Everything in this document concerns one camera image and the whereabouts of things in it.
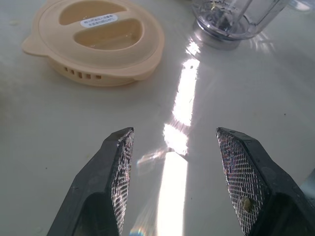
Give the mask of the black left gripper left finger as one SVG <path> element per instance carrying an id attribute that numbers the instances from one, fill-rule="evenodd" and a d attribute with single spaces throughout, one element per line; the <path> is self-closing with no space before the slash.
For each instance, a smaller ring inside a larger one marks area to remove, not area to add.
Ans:
<path id="1" fill-rule="evenodd" d="M 50 236 L 120 236 L 130 185 L 134 129 L 111 133 L 75 176 Z"/>

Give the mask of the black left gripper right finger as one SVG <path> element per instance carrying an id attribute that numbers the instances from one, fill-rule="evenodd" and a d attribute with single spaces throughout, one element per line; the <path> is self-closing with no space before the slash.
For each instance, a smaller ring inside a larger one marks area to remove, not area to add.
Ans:
<path id="1" fill-rule="evenodd" d="M 227 190 L 246 236 L 313 236 L 315 208 L 293 178 L 261 143 L 245 133 L 219 127 Z"/>

